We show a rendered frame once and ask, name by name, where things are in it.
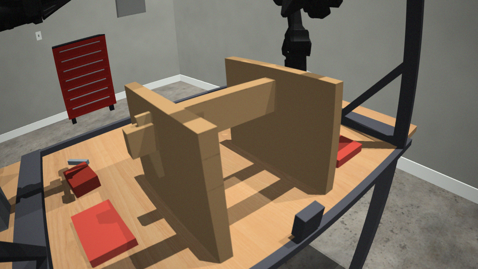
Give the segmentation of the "wooden rail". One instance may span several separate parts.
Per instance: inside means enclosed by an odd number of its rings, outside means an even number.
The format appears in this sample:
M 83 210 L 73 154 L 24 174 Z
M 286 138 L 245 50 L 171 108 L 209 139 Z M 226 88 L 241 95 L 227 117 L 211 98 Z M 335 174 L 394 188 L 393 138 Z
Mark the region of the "wooden rail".
M 277 84 L 261 78 L 188 99 L 177 105 L 217 126 L 218 133 L 277 110 Z M 122 128 L 133 160 L 160 150 L 156 124 Z

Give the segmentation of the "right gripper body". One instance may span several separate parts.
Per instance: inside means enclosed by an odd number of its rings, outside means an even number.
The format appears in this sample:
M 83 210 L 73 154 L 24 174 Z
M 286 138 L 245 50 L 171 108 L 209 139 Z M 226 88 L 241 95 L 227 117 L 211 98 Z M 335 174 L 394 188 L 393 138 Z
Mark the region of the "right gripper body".
M 282 6 L 282 0 L 273 0 L 277 6 Z M 317 3 L 320 0 L 314 0 Z M 328 0 L 328 7 L 339 7 L 342 4 L 343 0 Z

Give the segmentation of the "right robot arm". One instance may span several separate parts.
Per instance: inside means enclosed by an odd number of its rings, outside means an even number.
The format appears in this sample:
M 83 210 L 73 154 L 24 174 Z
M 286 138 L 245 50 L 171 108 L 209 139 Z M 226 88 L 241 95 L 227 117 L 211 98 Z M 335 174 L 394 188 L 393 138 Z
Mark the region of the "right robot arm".
M 328 0 L 318 1 L 317 7 L 304 7 L 310 18 L 324 19 L 330 14 Z M 309 31 L 302 25 L 301 10 L 288 16 L 288 29 L 282 44 L 285 67 L 306 71 L 306 56 L 310 56 L 312 43 Z M 288 54 L 287 54 L 288 52 Z

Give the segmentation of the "wooden end board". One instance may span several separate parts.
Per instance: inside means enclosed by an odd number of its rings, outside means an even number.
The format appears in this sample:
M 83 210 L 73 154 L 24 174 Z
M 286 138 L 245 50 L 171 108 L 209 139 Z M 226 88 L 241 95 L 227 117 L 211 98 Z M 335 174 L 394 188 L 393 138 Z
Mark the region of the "wooden end board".
M 149 155 L 145 178 L 194 237 L 222 264 L 233 257 L 217 126 L 137 82 L 124 85 L 131 123 L 150 111 L 164 176 Z
M 326 195 L 333 189 L 343 81 L 257 60 L 225 58 L 227 87 L 277 84 L 277 110 L 230 128 L 232 144 Z

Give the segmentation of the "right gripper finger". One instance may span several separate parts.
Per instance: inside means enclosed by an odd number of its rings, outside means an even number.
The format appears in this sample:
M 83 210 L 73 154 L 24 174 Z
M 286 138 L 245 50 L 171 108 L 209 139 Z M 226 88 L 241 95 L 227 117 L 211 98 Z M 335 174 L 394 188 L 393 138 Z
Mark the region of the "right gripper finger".
M 317 5 L 314 0 L 288 0 L 282 15 L 286 18 L 304 7 L 317 7 Z
M 287 2 L 288 2 L 288 0 L 282 0 L 282 8 L 281 8 L 281 16 L 282 17 L 283 17 L 282 13 L 283 13 L 283 10 L 285 9 L 285 6 L 286 6 Z

